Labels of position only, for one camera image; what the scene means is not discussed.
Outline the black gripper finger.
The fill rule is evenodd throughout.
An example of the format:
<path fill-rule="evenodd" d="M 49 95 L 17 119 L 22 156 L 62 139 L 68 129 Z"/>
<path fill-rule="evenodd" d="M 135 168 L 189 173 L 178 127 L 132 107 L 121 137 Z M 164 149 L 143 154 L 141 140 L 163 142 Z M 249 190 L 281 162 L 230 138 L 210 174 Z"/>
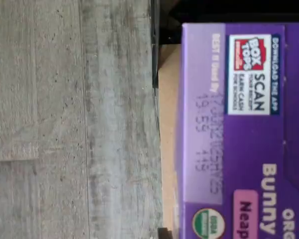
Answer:
<path fill-rule="evenodd" d="M 173 239 L 172 231 L 168 228 L 158 228 L 157 236 L 158 239 Z"/>

